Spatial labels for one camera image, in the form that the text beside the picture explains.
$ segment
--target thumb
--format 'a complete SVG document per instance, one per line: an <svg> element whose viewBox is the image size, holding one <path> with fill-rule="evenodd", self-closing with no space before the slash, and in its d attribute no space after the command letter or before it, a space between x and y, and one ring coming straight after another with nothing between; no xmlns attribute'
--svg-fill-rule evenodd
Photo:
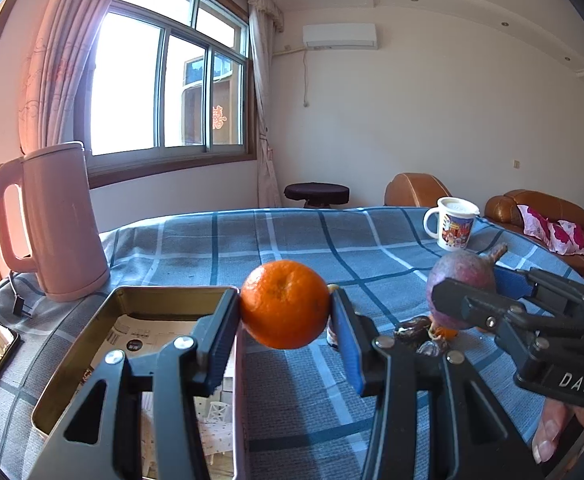
<svg viewBox="0 0 584 480"><path fill-rule="evenodd" d="M552 458L556 451L558 437L571 415L572 412L562 402L546 399L541 420L532 440L532 455L536 463L547 462Z"/></svg>

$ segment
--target pink electric kettle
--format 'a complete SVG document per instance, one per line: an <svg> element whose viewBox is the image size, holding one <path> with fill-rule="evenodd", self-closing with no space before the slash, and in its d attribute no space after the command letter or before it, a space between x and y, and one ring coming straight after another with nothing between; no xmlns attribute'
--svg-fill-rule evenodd
<svg viewBox="0 0 584 480"><path fill-rule="evenodd" d="M100 288L109 267L98 237L81 142L48 146L0 166L0 251L15 272L35 272L54 301L72 301ZM20 188L31 256L14 254L5 190Z"/></svg>

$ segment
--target blue tablecloth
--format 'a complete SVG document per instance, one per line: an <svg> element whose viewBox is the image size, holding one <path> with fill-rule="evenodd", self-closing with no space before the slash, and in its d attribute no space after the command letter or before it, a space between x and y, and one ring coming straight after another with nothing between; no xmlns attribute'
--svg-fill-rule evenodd
<svg viewBox="0 0 584 480"><path fill-rule="evenodd" d="M0 379L0 466L26 478L43 438L31 413L49 377L80 330L118 285L236 285L261 263L288 258L315 269L347 291L355 308L381 333L424 314L424 285L444 253L422 227L424 209L244 210L141 221L102 235L111 279L101 291L72 303L54 303L30 274L16 277L33 307L31 319L11 314L14 296L0 285L0 323L23 344ZM541 267L580 277L530 240L478 219L471 250L507 242L501 264ZM524 438L530 439L542 398L512 383L511 359L488 335L461 333L453 347L466 353ZM374 399L360 399L345 380L339 354L320 336L293 351L246 341L247 467L253 479L356 479L367 450ZM419 398L418 478L427 470L427 405Z"/></svg>

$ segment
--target human hand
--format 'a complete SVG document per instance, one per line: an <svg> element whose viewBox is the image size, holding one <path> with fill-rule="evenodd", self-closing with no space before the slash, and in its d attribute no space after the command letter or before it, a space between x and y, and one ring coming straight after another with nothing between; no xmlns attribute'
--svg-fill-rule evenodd
<svg viewBox="0 0 584 480"><path fill-rule="evenodd" d="M537 464L547 462L552 458L559 443L559 437L572 415L575 415L584 427L584 408L568 406L554 399L546 399L541 420L532 440L532 455Z"/></svg>

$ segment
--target red radish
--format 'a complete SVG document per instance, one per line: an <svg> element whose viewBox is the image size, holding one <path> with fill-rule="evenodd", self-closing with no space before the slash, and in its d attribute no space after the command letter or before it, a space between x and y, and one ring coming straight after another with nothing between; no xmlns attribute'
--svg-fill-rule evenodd
<svg viewBox="0 0 584 480"><path fill-rule="evenodd" d="M472 325L467 324L465 321L454 319L434 308L432 288L446 278L454 278L459 282L467 283L467 285L496 292L494 264L507 252L507 245L498 244L485 256L479 256L478 254L470 253L470 251L454 251L441 257L429 272L427 283L425 284L425 297L427 298L427 306L429 306L429 310L432 313L433 326L444 326L453 330L470 328Z"/></svg>

